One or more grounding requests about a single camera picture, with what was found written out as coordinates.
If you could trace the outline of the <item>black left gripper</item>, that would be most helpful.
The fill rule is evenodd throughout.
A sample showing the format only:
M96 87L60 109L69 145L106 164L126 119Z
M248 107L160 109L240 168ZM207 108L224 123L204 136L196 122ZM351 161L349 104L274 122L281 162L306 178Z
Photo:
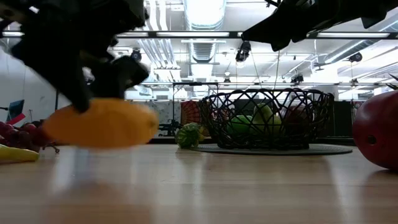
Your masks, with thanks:
M83 77L80 53L108 57L118 34L140 29L148 20L141 0L19 1L25 10L21 40L12 56L63 94L84 113L90 94ZM119 57L91 69L94 97L124 98L124 92L149 77L148 69L132 57Z

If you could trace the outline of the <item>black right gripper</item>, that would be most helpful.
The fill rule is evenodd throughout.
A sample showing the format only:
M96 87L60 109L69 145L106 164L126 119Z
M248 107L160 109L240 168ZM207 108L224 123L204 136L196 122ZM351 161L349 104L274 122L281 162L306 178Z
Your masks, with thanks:
M297 34L302 13L315 7L311 17L311 31L329 29L338 24L360 18L362 25L368 29L386 17L386 2L383 0L265 0L267 7L275 6L273 13L246 29L241 34L244 41L270 44L276 52L286 48Z

